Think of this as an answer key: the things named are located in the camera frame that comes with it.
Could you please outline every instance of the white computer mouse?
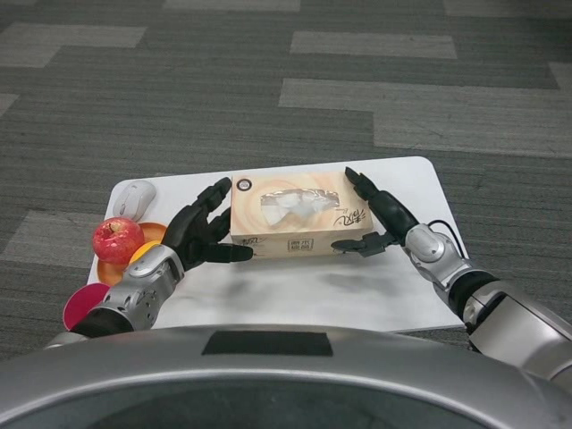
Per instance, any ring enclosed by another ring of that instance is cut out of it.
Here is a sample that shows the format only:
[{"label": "white computer mouse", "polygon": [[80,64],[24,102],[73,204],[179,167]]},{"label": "white computer mouse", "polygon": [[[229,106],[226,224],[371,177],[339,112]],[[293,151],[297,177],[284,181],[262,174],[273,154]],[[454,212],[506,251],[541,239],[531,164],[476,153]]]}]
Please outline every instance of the white computer mouse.
[{"label": "white computer mouse", "polygon": [[114,216],[138,221],[145,213],[157,191],[148,181],[132,181],[115,200]]}]

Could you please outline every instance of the gray carpet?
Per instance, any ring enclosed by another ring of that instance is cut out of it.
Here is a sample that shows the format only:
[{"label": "gray carpet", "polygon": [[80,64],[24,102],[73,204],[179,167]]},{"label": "gray carpet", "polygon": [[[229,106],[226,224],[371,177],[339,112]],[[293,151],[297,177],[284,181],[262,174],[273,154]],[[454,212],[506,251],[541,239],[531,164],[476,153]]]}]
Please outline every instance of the gray carpet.
[{"label": "gray carpet", "polygon": [[116,182],[390,156],[570,320],[571,138],[568,0],[0,0],[0,358],[62,330]]}]

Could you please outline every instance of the black panel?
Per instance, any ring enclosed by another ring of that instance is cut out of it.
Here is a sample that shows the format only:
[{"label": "black panel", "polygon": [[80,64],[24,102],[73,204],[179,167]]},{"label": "black panel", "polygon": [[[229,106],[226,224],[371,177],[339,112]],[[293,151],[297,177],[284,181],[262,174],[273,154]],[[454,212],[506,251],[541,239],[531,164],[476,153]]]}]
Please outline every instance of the black panel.
[{"label": "black panel", "polygon": [[203,355],[333,356],[325,333],[284,331],[218,331]]}]

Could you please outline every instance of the black cable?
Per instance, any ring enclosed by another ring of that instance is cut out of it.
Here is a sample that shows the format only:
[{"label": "black cable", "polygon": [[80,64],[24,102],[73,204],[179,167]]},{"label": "black cable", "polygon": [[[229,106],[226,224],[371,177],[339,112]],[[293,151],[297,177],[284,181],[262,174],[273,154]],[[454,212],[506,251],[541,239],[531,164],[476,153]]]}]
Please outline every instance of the black cable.
[{"label": "black cable", "polygon": [[453,231],[451,226],[448,223],[446,223],[445,221],[442,221],[441,219],[431,221],[427,224],[427,226],[429,228],[431,228],[431,225],[435,225],[436,223],[440,223],[442,225],[445,225],[449,229],[450,233],[452,234],[453,238],[455,239],[455,242],[457,243],[457,248],[458,248],[459,254],[461,255],[461,257],[463,259],[466,259],[467,257],[465,256],[465,252],[463,252],[463,248],[461,247],[461,242],[458,240],[457,234]]}]

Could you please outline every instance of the red apple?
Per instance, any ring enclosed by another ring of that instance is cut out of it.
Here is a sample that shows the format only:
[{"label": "red apple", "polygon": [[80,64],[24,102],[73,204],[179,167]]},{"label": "red apple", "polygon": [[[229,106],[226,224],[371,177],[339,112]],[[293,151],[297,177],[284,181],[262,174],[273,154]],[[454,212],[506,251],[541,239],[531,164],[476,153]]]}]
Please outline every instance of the red apple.
[{"label": "red apple", "polygon": [[112,217],[97,226],[92,244],[100,260],[127,265],[135,251],[145,244],[145,237],[141,227],[131,219]]}]

